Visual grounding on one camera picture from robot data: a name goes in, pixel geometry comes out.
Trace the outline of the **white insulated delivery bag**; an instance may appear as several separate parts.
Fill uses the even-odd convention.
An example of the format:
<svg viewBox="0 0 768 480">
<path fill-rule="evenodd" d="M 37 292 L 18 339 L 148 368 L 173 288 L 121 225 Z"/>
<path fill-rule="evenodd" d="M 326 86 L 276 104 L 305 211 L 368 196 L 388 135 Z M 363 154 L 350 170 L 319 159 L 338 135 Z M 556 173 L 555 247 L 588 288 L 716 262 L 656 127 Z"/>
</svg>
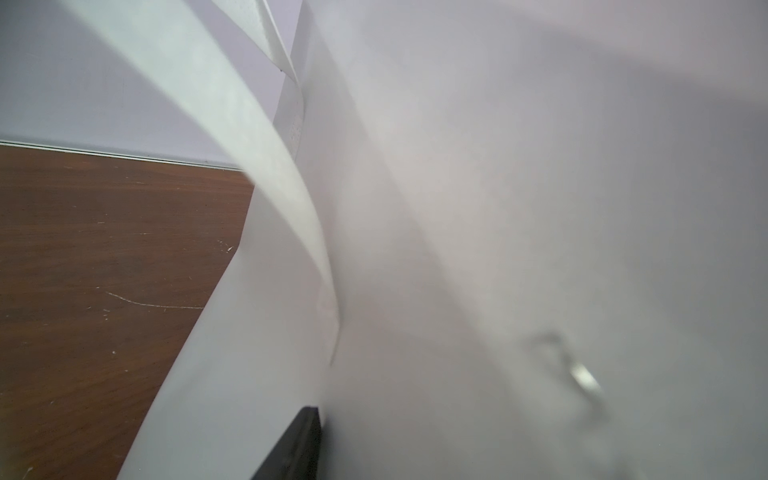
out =
<svg viewBox="0 0 768 480">
<path fill-rule="evenodd" d="M 123 479 L 767 475 L 767 5 L 307 1 L 268 119 L 180 1 L 65 9 L 254 184 Z"/>
</svg>

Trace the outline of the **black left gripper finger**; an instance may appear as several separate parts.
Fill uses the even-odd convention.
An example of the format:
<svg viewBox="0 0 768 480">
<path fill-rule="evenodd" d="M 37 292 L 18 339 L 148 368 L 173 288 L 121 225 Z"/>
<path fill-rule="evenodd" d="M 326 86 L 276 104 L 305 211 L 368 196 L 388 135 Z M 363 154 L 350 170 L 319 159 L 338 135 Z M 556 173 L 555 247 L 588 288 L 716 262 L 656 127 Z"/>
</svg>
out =
<svg viewBox="0 0 768 480">
<path fill-rule="evenodd" d="M 302 407 L 252 480 L 315 480 L 322 436 L 319 408 Z"/>
</svg>

